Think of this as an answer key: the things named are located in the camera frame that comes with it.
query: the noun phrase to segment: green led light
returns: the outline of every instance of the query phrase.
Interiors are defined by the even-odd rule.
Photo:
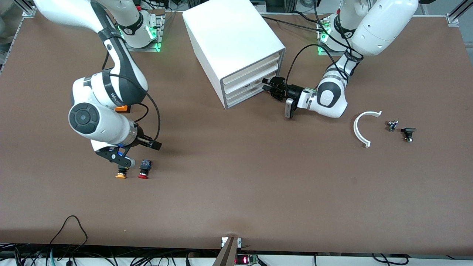
[[[154,44],[154,48],[156,49],[156,52],[160,52],[161,51],[161,43]]]
[[[125,39],[125,37],[123,36],[122,29],[120,29],[120,26],[117,26],[117,27],[118,27],[118,31],[120,31],[120,35],[122,36],[122,39]]]
[[[151,39],[155,39],[155,38],[156,38],[156,30],[155,30],[155,29],[146,26],[146,31],[148,32],[149,37],[150,37]]]
[[[327,31],[327,34],[322,34],[320,36],[320,40],[324,43],[328,40],[328,34],[330,34],[330,32],[331,32],[330,27],[327,27],[325,30]]]

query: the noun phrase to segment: black connector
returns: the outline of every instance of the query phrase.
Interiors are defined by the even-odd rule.
[[[413,132],[416,132],[417,129],[413,128],[413,127],[405,127],[403,129],[401,129],[401,132],[404,133],[404,140],[406,142],[412,142],[413,141],[413,138],[412,138],[412,133]]]
[[[189,253],[185,255],[185,266],[191,266],[191,262],[189,261]]]

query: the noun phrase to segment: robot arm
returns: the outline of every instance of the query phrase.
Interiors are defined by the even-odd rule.
[[[266,81],[271,86],[264,86],[263,89],[270,91],[275,97],[275,91],[285,88],[287,118],[292,118],[296,108],[339,118],[348,105],[345,88],[355,68],[365,55],[380,54],[396,39],[411,20],[418,4],[418,0],[378,0],[368,11],[366,0],[342,0],[340,12],[329,17],[330,28],[326,30],[339,43],[350,43],[347,46],[351,48],[346,48],[331,38],[325,40],[329,48],[345,52],[325,70],[318,86],[315,89],[304,89],[281,84],[281,80],[276,80]]]
[[[160,143],[144,135],[137,124],[114,110],[118,106],[140,103],[147,94],[148,84],[105,10],[89,0],[35,0],[35,4],[53,22],[96,32],[115,62],[111,69],[74,82],[69,111],[71,128],[91,140],[96,154],[124,167],[134,166],[134,160],[126,156],[130,147],[140,144],[159,150]],[[132,16],[134,11],[138,13],[135,6],[127,9]]]

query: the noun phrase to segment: black cable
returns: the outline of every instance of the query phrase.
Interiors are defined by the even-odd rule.
[[[138,123],[138,122],[139,122],[141,119],[145,118],[145,117],[146,117],[146,115],[147,115],[147,114],[148,114],[148,112],[149,112],[149,108],[148,108],[148,106],[146,106],[146,105],[145,105],[145,104],[143,104],[143,103],[138,103],[138,104],[139,104],[139,105],[141,105],[141,106],[144,106],[144,107],[146,108],[146,112],[145,112],[145,114],[144,114],[142,117],[140,117],[140,118],[136,119],[136,120],[135,120],[135,123]]]
[[[317,18],[317,23],[319,24],[319,26],[322,28],[322,31],[327,34],[329,36],[329,38],[331,38],[334,42],[340,44],[341,46],[345,47],[345,48],[350,48],[344,44],[342,44],[341,42],[337,41],[335,38],[333,38],[330,34],[328,34],[327,30],[324,28],[324,26],[322,25],[322,23],[320,22],[320,19],[319,19],[319,15],[317,14],[317,5],[314,5],[314,13],[315,13],[315,17]]]
[[[383,253],[380,253],[380,255],[383,257],[384,260],[380,260],[378,259],[374,253],[371,253],[373,259],[375,259],[377,262],[381,262],[381,263],[386,263],[387,266],[390,266],[391,264],[392,265],[399,265],[399,266],[403,266],[403,265],[407,265],[409,263],[409,258],[408,257],[405,257],[406,261],[403,262],[403,263],[397,263],[397,262],[392,262],[392,261],[389,261],[386,256],[383,254]]]
[[[105,257],[101,256],[100,254],[97,254],[97,253],[94,253],[94,252],[82,252],[82,253],[85,254],[85,255],[87,255],[87,256],[89,256],[89,257],[94,257],[94,256],[91,256],[90,254],[98,255],[98,257],[96,257],[96,258],[103,258],[103,259],[106,259],[106,260],[108,261],[108,263],[110,263],[111,265],[115,266],[115,264],[114,264],[112,261],[110,261],[108,258],[105,258]]]
[[[176,262],[174,261],[174,257],[172,253],[171,253],[171,260],[173,260],[174,266],[176,266]]]
[[[284,21],[284,20],[279,20],[279,19],[276,19],[276,18],[270,18],[270,17],[265,17],[265,16],[262,16],[262,17],[265,18],[265,19],[274,20],[274,21],[281,22],[281,23],[288,24],[288,25],[295,26],[295,27],[306,28],[306,29],[310,29],[310,30],[314,30],[314,31],[321,31],[321,30],[316,29],[316,28],[302,26],[302,25],[290,23],[290,22],[287,22],[287,21]]]
[[[53,241],[56,239],[56,237],[61,233],[62,229],[64,229],[64,226],[65,226],[66,223],[67,223],[67,220],[69,220],[70,217],[74,217],[74,218],[77,220],[77,223],[79,224],[79,227],[80,227],[80,229],[82,230],[82,233],[84,233],[84,236],[86,237],[85,241],[84,241],[82,244],[80,244],[79,246],[77,246],[77,247],[71,252],[71,256],[72,256],[72,254],[74,254],[74,252],[75,252],[78,248],[82,247],[82,246],[87,242],[87,240],[88,240],[88,236],[87,236],[86,231],[85,231],[84,228],[82,227],[82,224],[80,224],[79,218],[77,218],[77,216],[75,216],[75,215],[69,215],[69,216],[66,218],[66,220],[64,220],[64,223],[62,224],[61,229],[59,229],[59,231],[58,231],[57,234],[53,237],[53,239],[51,239],[51,241],[49,241],[49,245],[51,245],[51,244],[53,243]]]
[[[115,266],[118,266],[117,259],[115,258],[115,255],[112,252],[112,249],[110,248],[110,246],[107,246],[107,247],[108,247],[108,250],[110,251],[110,253],[112,254],[112,257],[114,258]]]
[[[170,250],[170,251],[167,251],[167,252],[163,252],[163,253],[159,253],[159,254],[154,254],[154,255],[150,255],[150,256],[146,256],[146,257],[142,257],[141,259],[137,260],[135,262],[136,259],[138,259],[138,257],[134,258],[133,261],[130,263],[130,266],[144,266],[143,264],[147,263],[148,260],[150,259],[153,259],[153,258],[157,258],[157,257],[165,257],[166,259],[168,259],[166,256],[163,256],[163,255],[166,255],[166,254],[170,254],[172,256],[173,253],[181,253],[181,252],[190,252],[190,251],[195,251],[195,249],[181,249],[181,250]]]
[[[347,60],[345,61],[345,64],[343,65],[343,73],[346,73],[347,72],[347,64],[348,64],[348,58]]]
[[[289,80],[289,75],[291,74],[291,70],[292,70],[292,67],[294,66],[294,63],[296,62],[296,59],[297,57],[300,55],[300,53],[305,50],[306,48],[308,47],[311,47],[311,46],[317,46],[317,47],[320,47],[322,48],[328,55],[328,57],[330,58],[330,60],[332,60],[332,63],[333,65],[335,66],[335,68],[337,69],[337,71],[340,73],[340,75],[342,76],[342,78],[345,78],[345,74],[342,74],[341,70],[338,68],[337,64],[335,63],[335,60],[333,59],[333,57],[328,53],[327,49],[325,49],[325,47],[323,46],[320,46],[318,44],[309,44],[309,45],[306,45],[304,46],[304,48],[300,49],[299,53],[296,54],[296,56],[294,57],[294,60],[292,60],[292,64],[291,64],[291,67],[289,68],[289,71],[288,71],[288,75],[286,77],[286,84],[288,84],[288,80]]]
[[[154,258],[157,258],[157,257],[161,257],[158,261],[158,265],[159,266],[161,264],[161,261],[165,258],[167,259],[167,266],[169,266],[169,258],[168,257],[165,257],[165,256],[155,256],[155,257],[150,257],[149,259],[147,259],[147,261],[145,262],[145,264],[143,266],[146,266],[147,263],[150,264],[150,266],[153,266],[153,264],[151,263],[151,260],[153,260]]]
[[[108,61],[108,52],[107,52],[107,55],[105,56],[104,63],[102,64],[102,70],[105,69],[105,65],[107,65],[107,61]]]
[[[118,74],[112,74],[112,73],[110,73],[110,76],[118,77],[118,78],[122,78],[122,79],[126,79],[126,80],[128,80],[131,84],[133,84],[135,87],[140,88],[141,90],[143,90],[144,93],[146,93],[146,96],[148,96],[148,98],[149,98],[149,100],[151,101],[151,103],[153,103],[154,108],[156,109],[156,114],[158,115],[158,130],[157,130],[157,132],[156,132],[156,136],[155,136],[154,139],[153,139],[153,141],[156,141],[156,139],[157,139],[158,136],[159,136],[159,131],[161,130],[161,115],[159,114],[158,106],[156,105],[156,102],[153,100],[153,97],[151,97],[151,95],[149,95],[149,93],[148,93],[147,90],[143,89],[140,85],[138,85],[134,80],[130,79],[129,77],[122,76],[122,75],[118,75]]]
[[[142,254],[140,254],[138,257],[135,257],[135,258],[131,261],[130,266],[141,266],[141,265],[143,265],[143,263],[147,263],[147,261],[149,261],[150,259],[153,259],[153,258],[156,258],[156,257],[159,257],[159,256],[160,256],[160,255],[157,255],[157,254],[145,256],[145,254],[149,254],[150,252],[156,252],[156,250],[155,250],[155,249],[152,249],[152,250],[143,252]]]
[[[348,45],[348,49],[350,50],[350,55],[351,55],[351,51],[353,49],[350,45],[350,42],[348,41],[348,38],[345,36],[345,32],[344,32],[343,27],[342,27],[342,21],[340,20],[340,15],[337,16],[337,21],[338,21],[338,25],[340,25],[340,30],[342,31],[342,39],[345,39],[345,42]]]
[[[72,261],[74,262],[74,266],[77,266],[76,257],[74,257],[74,255],[72,255]]]
[[[21,265],[21,254],[20,251],[18,250],[18,247],[15,245],[15,249],[13,250],[13,256],[15,257],[15,264],[17,266],[22,266]]]
[[[161,6],[161,5],[157,5],[157,4],[153,4],[151,2],[148,2],[146,0],[142,0],[143,2],[147,3],[149,5],[149,7],[153,8],[153,7],[161,7],[161,8],[165,8],[165,6]]]
[[[308,17],[307,17],[306,15],[304,15],[304,13],[302,13],[302,12],[299,12],[299,11],[297,11],[297,10],[294,10],[293,13],[296,13],[296,14],[301,15],[301,16],[302,16],[305,20],[307,20],[307,21],[317,23],[317,20],[308,18]]]
[[[176,10],[174,10],[174,11],[173,11],[171,8],[169,8],[171,11],[173,11],[173,13],[171,14],[171,16],[170,16],[168,19],[166,19],[166,21],[164,22],[164,24],[161,25],[161,26],[159,26],[158,28],[164,27],[164,25],[166,25],[166,23],[167,23],[168,21],[171,21],[171,20],[174,18],[174,16],[176,16],[176,13],[177,13],[177,11],[179,10],[179,7],[181,6],[181,4],[177,5],[177,6],[176,6]]]
[[[44,250],[45,248],[42,248],[36,255],[36,257],[33,259],[33,262],[31,263],[30,266],[33,266],[35,265],[36,266],[36,260],[39,258],[39,256],[41,256],[41,252]]]
[[[191,261],[189,260],[189,252],[185,254],[185,266],[191,266]]]
[[[256,258],[258,259],[258,264],[260,266],[268,266],[264,261],[262,261],[258,256],[256,256]]]
[[[143,249],[155,249],[155,248],[139,248],[139,249],[136,249],[136,250],[132,250],[132,251],[128,251],[128,252],[125,252],[125,253],[117,254],[117,255],[115,255],[115,257],[120,257],[120,256],[130,254],[130,253],[133,253],[133,252],[136,252],[136,251],[139,251],[139,250],[143,250]],[[110,256],[110,257],[100,256],[100,257],[97,257],[97,258],[112,258],[112,256]]]
[[[64,252],[64,254],[62,255],[62,257],[58,257],[57,258],[57,261],[60,261],[62,260],[65,256],[66,256],[66,253],[69,251],[69,249],[72,247],[72,244],[70,244],[67,249],[66,249],[66,252]]]

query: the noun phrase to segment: brown work table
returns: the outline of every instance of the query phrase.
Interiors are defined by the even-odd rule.
[[[306,26],[299,16],[279,19]],[[315,42],[268,21],[286,46],[281,76]],[[74,80],[99,72],[105,48],[84,29],[26,18],[0,76],[0,241],[48,243],[77,215],[88,244],[219,248],[238,235],[254,250],[473,255],[473,71],[458,28],[413,18],[350,80],[339,119],[296,110],[267,93],[224,110],[195,58],[180,13],[159,53],[132,53],[162,117],[150,179],[116,179],[68,124]],[[306,49],[290,84],[315,87],[330,60]],[[157,116],[140,122],[148,135]],[[360,120],[364,145],[353,121]],[[144,112],[133,106],[131,118]],[[414,142],[398,129],[416,127]],[[80,243],[70,221],[55,243]]]

